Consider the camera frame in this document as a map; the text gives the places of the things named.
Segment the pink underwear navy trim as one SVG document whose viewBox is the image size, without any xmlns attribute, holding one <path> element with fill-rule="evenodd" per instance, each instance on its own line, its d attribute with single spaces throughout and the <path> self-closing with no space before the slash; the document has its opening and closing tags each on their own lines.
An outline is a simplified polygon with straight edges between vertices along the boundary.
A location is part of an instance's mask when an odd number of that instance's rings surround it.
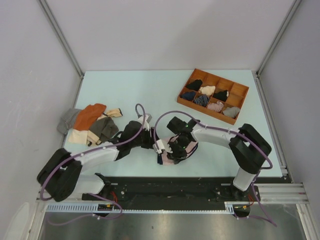
<svg viewBox="0 0 320 240">
<path fill-rule="evenodd" d="M 153 145 L 159 165 L 177 165 L 188 159 L 199 143 L 189 134 L 180 134 L 167 139 L 159 139 Z"/>
</svg>

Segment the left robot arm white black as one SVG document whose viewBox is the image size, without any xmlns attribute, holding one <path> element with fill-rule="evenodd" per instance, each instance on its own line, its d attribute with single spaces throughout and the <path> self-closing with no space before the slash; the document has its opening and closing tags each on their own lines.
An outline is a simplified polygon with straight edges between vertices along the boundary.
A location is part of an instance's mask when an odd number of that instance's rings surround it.
<svg viewBox="0 0 320 240">
<path fill-rule="evenodd" d="M 154 128 L 146 123 L 143 128 L 139 121 L 130 121 L 123 131 L 109 141 L 91 148 L 85 153 L 71 153 L 59 148 L 51 156 L 36 177 L 38 183 L 49 195 L 49 199 L 61 202 L 72 194 L 92 193 L 98 199 L 110 196 L 110 182 L 100 173 L 83 175 L 83 172 L 99 165 L 118 161 L 141 147 L 152 149 Z"/>
</svg>

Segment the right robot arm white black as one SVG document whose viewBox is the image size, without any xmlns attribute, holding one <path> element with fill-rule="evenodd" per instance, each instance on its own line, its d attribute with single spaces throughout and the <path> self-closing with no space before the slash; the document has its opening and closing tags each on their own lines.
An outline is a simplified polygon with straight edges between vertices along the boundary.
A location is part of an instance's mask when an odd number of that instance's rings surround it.
<svg viewBox="0 0 320 240">
<path fill-rule="evenodd" d="M 262 169 L 266 157 L 271 153 L 270 144 L 250 124 L 237 130 L 202 127 L 193 119 L 185 122 L 173 117 L 167 128 L 174 134 L 167 140 L 168 150 L 159 158 L 163 164 L 177 165 L 189 158 L 200 142 L 211 143 L 231 150 L 239 166 L 230 185 L 231 197 L 242 201 L 249 194 L 249 187 Z"/>
</svg>

